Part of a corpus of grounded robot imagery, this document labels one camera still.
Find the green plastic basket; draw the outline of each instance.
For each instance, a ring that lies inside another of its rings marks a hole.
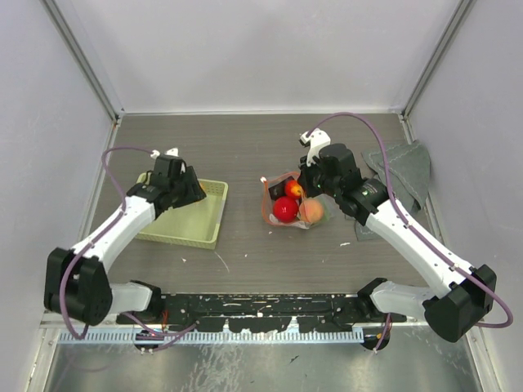
[[[138,182],[147,182],[145,173]],[[221,215],[226,204],[229,185],[221,181],[199,179],[207,197],[182,208],[171,208],[144,228],[138,239],[171,243],[187,247],[214,249],[220,231]]]

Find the toy fruit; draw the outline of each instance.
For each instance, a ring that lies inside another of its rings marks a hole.
[[[302,221],[317,223],[324,217],[324,206],[315,198],[306,198],[300,205],[299,212]]]
[[[296,180],[290,180],[285,184],[285,194],[290,198],[298,200],[303,196],[303,188]]]
[[[298,206],[296,200],[282,196],[272,206],[272,213],[283,223],[289,223],[296,219]]]

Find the gray cloth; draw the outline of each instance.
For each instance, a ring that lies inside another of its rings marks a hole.
[[[387,145],[387,157],[391,169],[392,188],[403,207],[412,216],[423,208],[428,196],[431,160],[427,149],[419,141],[411,145]],[[385,184],[383,156],[380,149],[369,149],[362,153],[364,161],[373,169],[376,177]],[[359,241],[380,238],[358,222],[355,224]]]

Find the white backdrop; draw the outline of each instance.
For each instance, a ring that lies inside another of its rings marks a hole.
[[[496,272],[514,312],[509,329],[485,331],[507,391],[523,384],[522,19],[521,1],[476,2],[412,115],[451,248]],[[487,317],[505,319],[497,305]]]
[[[57,2],[128,113],[402,109],[458,4]]]
[[[0,58],[0,389],[18,392],[47,255],[78,239],[111,124],[40,2],[2,3]]]

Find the white paint stain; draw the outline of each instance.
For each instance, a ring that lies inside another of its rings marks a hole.
[[[221,262],[223,263],[223,265],[227,268],[227,272],[230,274],[229,266],[226,264],[226,262],[223,260],[223,258],[222,258],[220,255],[218,255],[218,253],[217,253],[216,251],[214,252],[214,254],[215,254],[216,256],[218,256],[218,259],[221,260]]]

